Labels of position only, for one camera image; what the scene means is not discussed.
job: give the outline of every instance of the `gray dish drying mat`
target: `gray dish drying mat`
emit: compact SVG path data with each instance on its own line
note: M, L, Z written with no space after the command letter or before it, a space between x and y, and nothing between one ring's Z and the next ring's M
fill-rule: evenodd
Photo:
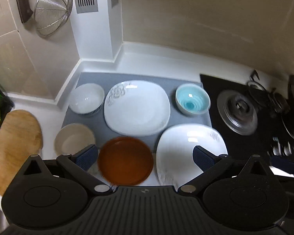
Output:
M89 73L84 72L81 73L81 76L78 80L77 86L83 85L85 83L96 83L101 85L105 91L105 95L109 92L109 90L117 83L127 81L127 80L146 80L150 82L154 82L160 85L164 91L167 93L171 105L171 114L168 125L166 127L169 128L173 125L177 124L185 124L185 123L198 123L211 127L211 121L209 117L209 113L205 113L203 115L199 115L196 117L187 117L183 115L176 106L175 103L175 91L179 85L184 83L190 83L189 81L184 80L174 80L167 78L159 78L159 77L150 77L150 76L140 76L140 75L130 75L130 74L118 74L118 73ZM202 87L202 83L200 82L191 82L196 83ZM104 143L108 140L122 136L114 131L112 131L106 124L104 114L103 114L103 106L93 115L79 115L75 114L70 108L66 111L64 121L62 127L71 124L71 123L81 123L88 126L95 134L96 145L98 147L102 147ZM157 134L136 137L143 142L145 142L148 147L155 153L157 150L158 141L162 135L162 132Z

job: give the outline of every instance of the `wire mesh strainer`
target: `wire mesh strainer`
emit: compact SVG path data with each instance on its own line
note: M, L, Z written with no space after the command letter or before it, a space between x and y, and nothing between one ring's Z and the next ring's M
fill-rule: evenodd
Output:
M37 31L48 36L64 25L72 11L73 0L37 0L34 19Z

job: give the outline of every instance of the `wooden cutting board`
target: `wooden cutting board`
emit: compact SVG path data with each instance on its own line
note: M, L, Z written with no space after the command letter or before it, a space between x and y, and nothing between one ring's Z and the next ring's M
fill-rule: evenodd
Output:
M0 195L3 195L23 163L38 154L43 137L37 119L28 111L8 113L0 128Z

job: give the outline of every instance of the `white bowl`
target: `white bowl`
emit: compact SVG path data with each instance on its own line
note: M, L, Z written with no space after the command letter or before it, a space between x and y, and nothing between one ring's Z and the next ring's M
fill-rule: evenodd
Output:
M196 84L182 84L175 92L175 101L179 110L187 116L206 113L210 108L207 92Z
M97 111L105 99L104 89L95 83L80 85L71 93L69 107L77 114Z
M57 134L54 149L57 155L74 155L90 144L96 144L93 131L83 124L73 123L64 126Z

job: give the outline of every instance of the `white plate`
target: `white plate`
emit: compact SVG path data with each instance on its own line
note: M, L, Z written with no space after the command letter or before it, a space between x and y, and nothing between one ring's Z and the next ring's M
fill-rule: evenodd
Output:
M161 185L173 185L177 190L202 174L203 171L193 161L193 149L198 145L216 156L228 153L221 135L205 125L176 125L162 134L156 156Z
M170 102L157 84L131 80L116 84L104 104L107 125L128 136L146 136L162 131L170 117Z

